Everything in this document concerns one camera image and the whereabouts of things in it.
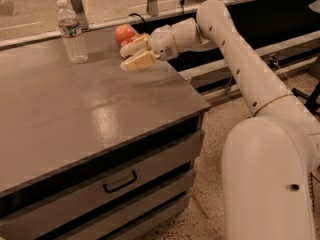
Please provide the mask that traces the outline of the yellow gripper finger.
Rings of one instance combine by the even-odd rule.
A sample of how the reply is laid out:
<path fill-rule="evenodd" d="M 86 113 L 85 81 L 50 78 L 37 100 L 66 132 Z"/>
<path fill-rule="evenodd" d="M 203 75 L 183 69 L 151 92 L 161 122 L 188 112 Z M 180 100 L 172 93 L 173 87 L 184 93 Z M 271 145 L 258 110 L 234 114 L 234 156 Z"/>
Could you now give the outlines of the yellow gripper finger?
<path fill-rule="evenodd" d="M 128 58 L 130 56 L 133 56 L 136 52 L 138 52 L 141 49 L 148 50 L 149 45 L 148 45 L 148 40 L 149 40 L 149 35 L 147 33 L 143 34 L 138 34 L 138 38 L 126 45 L 126 46 L 121 46 L 120 45 L 120 55 L 123 58 Z"/>
<path fill-rule="evenodd" d="M 120 67 L 124 71 L 137 71 L 152 66 L 160 58 L 154 51 L 139 50 L 133 55 L 128 55 L 123 52 L 120 55 L 124 58 L 124 61 L 120 64 Z"/>

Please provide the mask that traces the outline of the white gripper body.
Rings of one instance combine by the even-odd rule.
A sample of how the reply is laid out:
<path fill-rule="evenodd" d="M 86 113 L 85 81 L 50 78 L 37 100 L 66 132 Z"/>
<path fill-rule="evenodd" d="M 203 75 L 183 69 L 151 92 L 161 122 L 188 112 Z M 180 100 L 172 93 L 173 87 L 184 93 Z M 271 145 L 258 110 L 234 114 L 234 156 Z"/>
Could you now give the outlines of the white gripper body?
<path fill-rule="evenodd" d="M 160 60 L 168 61 L 178 56 L 178 49 L 169 25 L 155 29 L 149 37 L 149 44 Z"/>

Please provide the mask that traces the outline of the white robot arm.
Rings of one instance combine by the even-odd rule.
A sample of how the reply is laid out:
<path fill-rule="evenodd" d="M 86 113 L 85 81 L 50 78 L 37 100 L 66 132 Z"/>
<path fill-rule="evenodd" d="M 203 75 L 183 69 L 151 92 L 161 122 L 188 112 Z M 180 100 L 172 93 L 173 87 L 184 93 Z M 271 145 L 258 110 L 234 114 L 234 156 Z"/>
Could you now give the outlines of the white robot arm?
<path fill-rule="evenodd" d="M 309 176 L 320 159 L 320 123 L 238 33 L 223 2 L 195 18 L 122 44 L 123 70 L 186 51 L 221 51 L 251 113 L 222 152 L 226 240 L 316 240 Z"/>

